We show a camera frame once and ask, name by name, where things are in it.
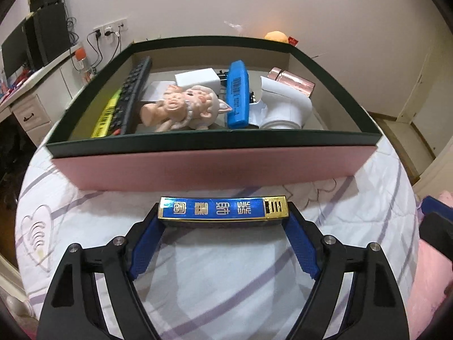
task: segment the desk drawer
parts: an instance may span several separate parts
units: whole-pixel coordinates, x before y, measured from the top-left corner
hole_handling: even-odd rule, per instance
[[[50,121],[36,95],[31,95],[14,105],[12,111],[23,130],[28,131]]]
[[[53,123],[46,123],[44,125],[40,125],[37,128],[31,129],[27,132],[27,135],[31,139],[31,141],[38,147],[47,133],[51,130]]]

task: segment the white plastic part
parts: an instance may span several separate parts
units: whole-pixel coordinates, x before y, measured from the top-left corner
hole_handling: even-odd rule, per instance
[[[259,127],[266,114],[267,106],[263,101],[259,100],[256,103],[251,103],[249,110],[249,124]]]
[[[260,129],[302,129],[313,106],[299,90],[269,78],[261,77],[261,100],[267,105]]]
[[[220,93],[220,78],[213,69],[201,69],[175,74],[176,85],[184,90],[193,86],[211,88],[216,95]]]
[[[114,30],[113,30],[112,26],[108,26],[108,27],[105,27],[105,28],[104,28],[104,36],[105,36],[105,34],[106,34],[107,32],[112,32],[112,33],[114,33]],[[107,42],[107,43],[113,43],[113,34],[111,34],[111,35],[109,35],[109,36],[105,36],[105,38],[106,38],[106,42]]]

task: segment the rose gold cylinder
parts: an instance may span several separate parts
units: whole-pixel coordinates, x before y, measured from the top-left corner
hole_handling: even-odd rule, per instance
[[[267,77],[269,79],[276,80],[280,83],[284,83],[290,87],[300,90],[307,97],[310,97],[313,92],[314,83],[301,78],[296,74],[290,73],[289,71],[281,70],[277,67],[273,68],[269,72]]]

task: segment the keyboard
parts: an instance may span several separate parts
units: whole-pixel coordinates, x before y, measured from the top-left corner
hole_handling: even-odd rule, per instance
[[[131,131],[134,123],[132,117],[138,116],[134,112],[135,103],[148,80],[152,65],[153,61],[147,56],[129,73],[119,93],[107,135],[123,135]]]

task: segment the dark green box rim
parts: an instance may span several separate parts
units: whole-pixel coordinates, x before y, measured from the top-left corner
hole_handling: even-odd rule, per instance
[[[81,115],[101,88],[133,54],[171,47],[234,46],[292,54],[310,70],[348,112],[361,132],[329,130],[210,130],[154,134],[130,134],[116,137],[68,141]],[[222,150],[229,148],[303,147],[339,145],[376,145],[381,132],[374,121],[327,71],[296,47],[287,43],[248,37],[194,36],[175,37],[132,43],[85,87],[66,110],[47,141],[54,158],[165,152]]]

